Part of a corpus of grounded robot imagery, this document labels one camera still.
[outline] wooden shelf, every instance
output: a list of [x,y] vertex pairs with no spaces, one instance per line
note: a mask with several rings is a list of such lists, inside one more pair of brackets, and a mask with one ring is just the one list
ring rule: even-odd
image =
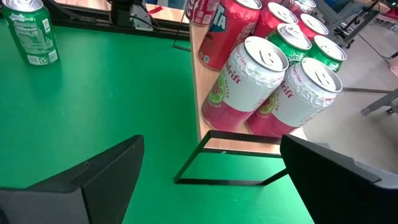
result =
[[[200,61],[198,57],[198,50],[200,44],[206,34],[207,27],[196,26],[195,24],[190,24],[190,37],[191,37],[191,48],[192,48],[192,64],[193,64],[193,74],[194,74],[194,85],[195,85],[195,104],[197,111],[197,124],[198,124],[198,138],[199,141],[205,136],[205,134],[212,128],[203,119],[201,113],[201,105],[207,97],[208,92],[212,88],[214,82],[218,78],[219,71],[214,71],[206,67]],[[250,134],[248,128],[245,124],[236,131],[237,133]],[[292,132],[294,136],[302,139],[306,139],[302,128],[296,129]],[[224,139],[210,139],[208,144],[205,146],[207,148],[213,149],[229,149],[234,151],[245,151],[245,152],[263,152],[263,153],[273,153],[280,154],[278,145],[271,144],[261,144],[252,142],[242,142],[242,141],[231,141]]]

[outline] red object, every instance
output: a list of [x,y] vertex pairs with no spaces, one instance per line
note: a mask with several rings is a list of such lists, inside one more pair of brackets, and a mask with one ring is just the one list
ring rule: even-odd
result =
[[390,9],[390,10],[388,10],[388,12],[384,13],[383,16],[386,16],[388,18],[398,21],[398,10]]
[[398,77],[398,57],[394,57],[390,62],[390,71]]
[[[282,14],[285,16],[286,20],[283,21],[279,19],[276,14]],[[272,31],[276,30],[277,26],[281,23],[291,23],[296,24],[297,18],[293,15],[285,7],[270,2],[268,7],[263,7],[260,13],[260,18],[257,23],[256,29],[254,30],[253,35],[265,38],[267,37]]]
[[300,27],[300,30],[304,33],[304,35],[310,41],[313,41],[313,38],[316,35],[326,36],[329,33],[329,31],[325,27],[325,25],[323,25],[318,19],[316,19],[312,16],[309,16],[307,14],[300,15],[297,25]]
[[212,69],[221,70],[233,48],[255,28],[261,6],[258,0],[221,0],[199,48],[202,62]]
[[248,126],[253,134],[275,138],[281,138],[282,135],[297,129],[280,122],[273,114],[261,115],[258,111],[248,119]]
[[274,2],[274,3],[282,3],[283,0],[261,0],[261,3],[263,5],[263,7],[267,7],[268,3],[270,2]]
[[238,111],[224,101],[217,107],[206,98],[201,107],[201,112],[210,126],[222,131],[234,131],[254,112]]
[[148,11],[148,15],[155,14],[156,12],[160,12],[161,10],[163,10],[162,6],[156,7],[153,10]]
[[188,0],[185,15],[189,21],[199,26],[210,23],[220,0]]

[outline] green soda can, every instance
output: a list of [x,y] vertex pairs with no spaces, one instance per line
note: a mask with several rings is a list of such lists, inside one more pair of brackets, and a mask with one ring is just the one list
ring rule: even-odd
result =
[[332,71],[338,72],[347,55],[341,47],[324,36],[316,35],[308,56],[324,63]]
[[301,62],[312,46],[296,24],[279,24],[267,38],[285,53],[289,65]]
[[58,60],[50,13],[41,0],[2,0],[2,13],[22,58],[32,65]]

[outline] green tabletop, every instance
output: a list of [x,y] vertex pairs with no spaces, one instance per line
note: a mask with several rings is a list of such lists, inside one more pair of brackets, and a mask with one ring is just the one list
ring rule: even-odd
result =
[[[289,177],[267,187],[173,183],[198,143],[189,52],[169,39],[53,29],[61,60],[34,67],[0,20],[0,186],[27,187],[143,134],[125,224],[312,223]],[[204,154],[186,176],[265,179],[283,168],[281,159]]]

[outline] black metal bracket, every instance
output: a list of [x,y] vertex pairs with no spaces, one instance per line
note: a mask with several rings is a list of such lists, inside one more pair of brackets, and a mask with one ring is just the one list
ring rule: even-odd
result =
[[[127,12],[119,15],[126,19],[123,23],[119,21],[115,8],[113,11],[99,9],[88,9],[79,6],[59,4],[54,0],[43,0],[45,7],[49,10],[52,24],[55,26],[74,27],[81,29],[100,30],[105,32],[116,32],[123,34],[144,35],[149,37],[160,37],[178,40],[190,40],[189,26],[178,24],[174,21],[153,19],[160,29],[154,31],[137,30],[131,24],[127,24]],[[0,18],[3,18],[0,4]]]
[[398,88],[392,91],[388,91],[385,96],[382,98],[376,100],[369,106],[365,107],[364,109],[361,110],[362,115],[366,116],[370,112],[373,112],[377,109],[379,109],[382,106],[389,106],[390,109],[386,111],[388,115],[391,115],[393,113],[398,113],[398,107],[393,103],[393,101],[398,98]]
[[181,26],[182,26],[182,21],[184,20],[184,16],[185,16],[185,10],[184,10],[184,13],[182,14],[180,24],[178,25],[177,33],[175,34],[175,37],[174,37],[173,47],[176,48],[176,49],[180,49],[180,50],[185,50],[185,51],[187,51],[187,52],[191,52],[191,49],[189,49],[189,48],[187,48],[187,47],[182,47],[182,46],[179,46],[179,45],[175,44],[176,41],[177,41],[177,39],[179,39],[178,35],[179,35],[179,33],[180,33],[180,28],[181,28]]
[[343,91],[352,91],[356,93],[380,93],[380,94],[388,94],[390,90],[373,90],[367,88],[351,88],[351,87],[343,87]]
[[216,179],[181,178],[181,176],[188,169],[188,167],[195,160],[195,158],[199,155],[199,153],[202,153],[202,152],[218,153],[218,154],[234,154],[234,155],[240,155],[240,156],[257,156],[257,157],[273,157],[273,158],[281,158],[282,157],[280,154],[265,153],[265,152],[206,148],[205,146],[211,138],[280,145],[279,138],[271,138],[271,137],[264,137],[264,136],[256,136],[256,135],[252,135],[252,134],[230,133],[230,132],[226,132],[226,131],[210,130],[206,133],[205,137],[199,142],[197,148],[194,150],[192,155],[188,158],[188,160],[184,163],[184,165],[182,166],[180,171],[174,177],[174,183],[176,183],[176,184],[205,184],[205,185],[266,186],[287,174],[287,170],[283,169],[280,172],[276,173],[275,175],[273,175],[272,177],[270,177],[266,180],[216,180]]

